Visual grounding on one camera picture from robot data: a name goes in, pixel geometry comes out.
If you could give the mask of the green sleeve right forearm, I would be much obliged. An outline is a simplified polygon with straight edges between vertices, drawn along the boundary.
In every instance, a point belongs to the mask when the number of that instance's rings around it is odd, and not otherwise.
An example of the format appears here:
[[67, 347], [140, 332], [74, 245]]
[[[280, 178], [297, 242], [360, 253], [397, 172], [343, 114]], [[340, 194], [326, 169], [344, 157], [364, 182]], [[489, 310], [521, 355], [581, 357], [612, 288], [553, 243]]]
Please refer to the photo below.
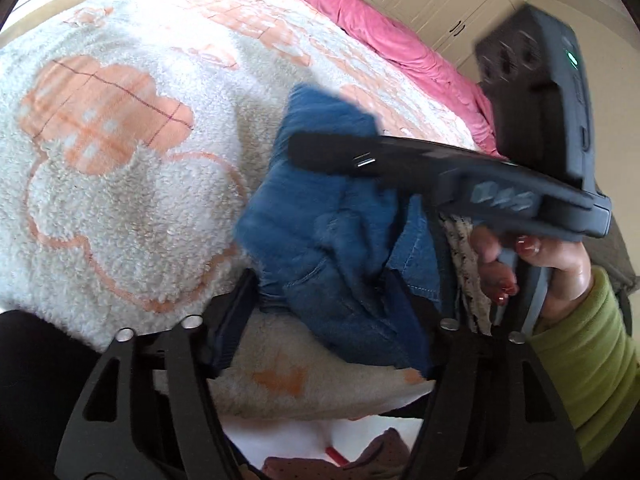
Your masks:
[[605, 270], [592, 269], [589, 295], [564, 320], [537, 330], [530, 344], [561, 398], [582, 460], [591, 468], [639, 401], [639, 358]]

